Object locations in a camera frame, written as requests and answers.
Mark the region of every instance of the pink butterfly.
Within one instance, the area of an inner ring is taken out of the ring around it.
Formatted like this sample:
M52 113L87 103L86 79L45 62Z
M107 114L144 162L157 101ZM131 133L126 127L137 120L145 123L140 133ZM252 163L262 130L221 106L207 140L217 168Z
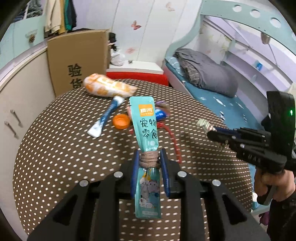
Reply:
M131 25L131 27L134 29L134 30L137 30L137 29L139 29L140 27L142 27L141 25L137 25L137 21L135 20L134 22L133 22L133 24Z
M174 8L172 8L172 3L171 2L168 2L165 7L168 9L169 12L173 12L175 11Z
M127 53L127 54L131 54L131 53L133 53L133 52L135 52L135 49L134 49L134 48L128 48L128 49L126 50L126 53Z

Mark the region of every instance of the round table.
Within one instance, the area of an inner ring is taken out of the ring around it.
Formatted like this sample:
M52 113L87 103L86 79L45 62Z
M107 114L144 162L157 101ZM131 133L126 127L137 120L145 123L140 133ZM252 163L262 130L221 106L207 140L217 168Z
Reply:
M251 177L248 164L237 160L229 149L222 152L201 128L198 119L225 127L223 121L195 99L163 85L139 80L120 80L138 87L136 96L152 96L171 106L163 122L176 136L181 148L181 168L201 180L221 180L246 209L251 208ZM108 120L101 136L86 132L108 108L111 98L90 95L85 88L57 97L36 118L25 134L15 161L13 189L20 221L26 233L54 208L81 179L98 181L131 160L138 148L129 130L117 130L112 117L126 112L126 99ZM176 159L168 132L158 130L159 148ZM161 191L162 219L140 220L133 200L120 200L120 240L175 240L179 238L180 200L168 199Z

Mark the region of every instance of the blue packet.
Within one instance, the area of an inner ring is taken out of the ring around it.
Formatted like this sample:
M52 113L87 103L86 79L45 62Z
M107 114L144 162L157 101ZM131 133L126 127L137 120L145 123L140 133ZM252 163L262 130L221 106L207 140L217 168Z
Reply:
M258 60L255 61L254 66L258 71L261 71L263 68L263 65Z
M132 96L130 105L133 127L141 151L156 151L158 136L154 99L150 96ZM137 218L161 218L159 189L159 169L139 167L135 193Z
M162 110L162 109L155 109L155 117L156 117L156 121L161 121L164 118L167 117L166 113Z

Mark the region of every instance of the round hole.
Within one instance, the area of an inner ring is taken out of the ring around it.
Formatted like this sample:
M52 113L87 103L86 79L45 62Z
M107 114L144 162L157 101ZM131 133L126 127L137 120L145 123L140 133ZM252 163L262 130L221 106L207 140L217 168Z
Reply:
M260 12L256 9L253 9L251 12L250 12L250 15L254 18L259 18L260 17Z
M293 32L292 32L292 38L296 41L296 36Z
M281 27L281 22L276 18L271 18L270 23L271 23L272 26L274 26L276 28Z
M235 5L232 9L235 12L240 12L242 10L242 7L240 5Z

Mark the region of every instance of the red cord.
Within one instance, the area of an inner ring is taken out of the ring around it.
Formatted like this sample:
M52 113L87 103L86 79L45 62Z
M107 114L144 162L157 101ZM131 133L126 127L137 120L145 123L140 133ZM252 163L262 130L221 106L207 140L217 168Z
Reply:
M178 146L177 146L177 141L176 141L174 133L163 122L157 122L157 128L164 128L169 133L170 138L174 142L174 149L175 149L177 159L179 160L179 163L182 163L180 148L178 148Z

